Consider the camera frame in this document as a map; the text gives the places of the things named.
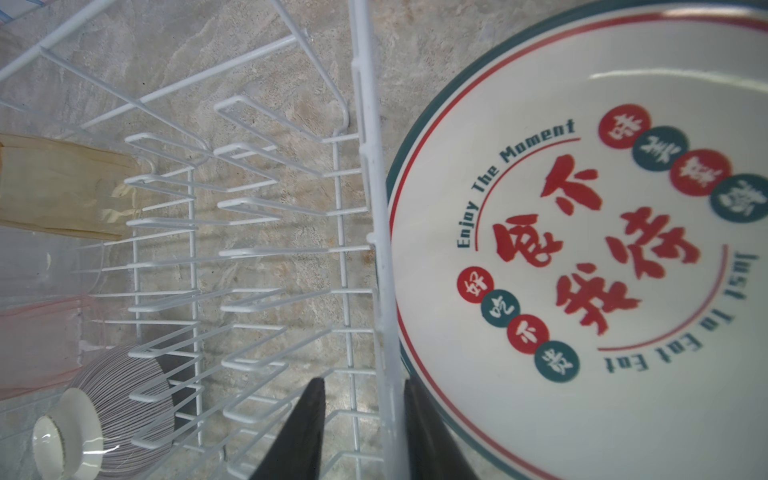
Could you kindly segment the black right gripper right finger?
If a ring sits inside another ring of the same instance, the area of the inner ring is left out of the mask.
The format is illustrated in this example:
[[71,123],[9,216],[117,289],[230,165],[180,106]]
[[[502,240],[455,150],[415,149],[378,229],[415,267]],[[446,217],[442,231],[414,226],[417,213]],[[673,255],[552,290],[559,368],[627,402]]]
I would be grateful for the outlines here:
[[404,384],[410,475],[422,480],[477,480],[422,382]]

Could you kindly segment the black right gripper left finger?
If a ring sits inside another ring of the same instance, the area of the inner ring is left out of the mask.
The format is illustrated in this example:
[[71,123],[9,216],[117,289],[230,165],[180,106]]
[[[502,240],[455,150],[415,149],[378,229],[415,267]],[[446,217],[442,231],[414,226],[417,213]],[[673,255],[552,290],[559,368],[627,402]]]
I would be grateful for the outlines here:
[[318,479],[325,415],[325,382],[315,377],[250,479]]

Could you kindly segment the pink glass cup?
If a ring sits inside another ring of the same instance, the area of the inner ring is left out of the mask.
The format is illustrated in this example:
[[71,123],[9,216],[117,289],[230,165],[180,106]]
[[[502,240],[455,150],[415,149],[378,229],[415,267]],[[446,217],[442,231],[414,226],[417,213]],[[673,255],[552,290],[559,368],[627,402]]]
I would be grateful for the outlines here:
[[77,296],[1,312],[1,398],[68,383],[100,345],[84,337],[93,301]]

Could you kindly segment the plate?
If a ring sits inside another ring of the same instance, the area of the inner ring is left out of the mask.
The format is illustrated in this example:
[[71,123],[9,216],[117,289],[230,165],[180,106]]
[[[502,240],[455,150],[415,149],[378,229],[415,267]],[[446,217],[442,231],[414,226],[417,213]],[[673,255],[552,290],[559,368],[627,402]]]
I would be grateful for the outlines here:
[[529,27],[387,188],[405,366],[505,478],[766,477],[765,2]]

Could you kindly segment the clear glass cup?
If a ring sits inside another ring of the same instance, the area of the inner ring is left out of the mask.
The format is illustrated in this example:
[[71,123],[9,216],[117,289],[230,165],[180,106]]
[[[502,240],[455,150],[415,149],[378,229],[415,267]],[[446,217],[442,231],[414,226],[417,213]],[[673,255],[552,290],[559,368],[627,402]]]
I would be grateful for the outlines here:
[[105,252],[96,240],[3,227],[1,308],[90,293],[101,276]]

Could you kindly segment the yellow glass cup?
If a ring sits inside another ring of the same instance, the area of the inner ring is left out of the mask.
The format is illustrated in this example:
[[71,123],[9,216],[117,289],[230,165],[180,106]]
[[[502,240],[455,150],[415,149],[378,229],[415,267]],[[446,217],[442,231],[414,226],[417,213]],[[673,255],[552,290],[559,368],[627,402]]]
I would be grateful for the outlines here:
[[117,241],[143,198],[124,183],[141,173],[133,157],[42,137],[1,135],[1,225]]

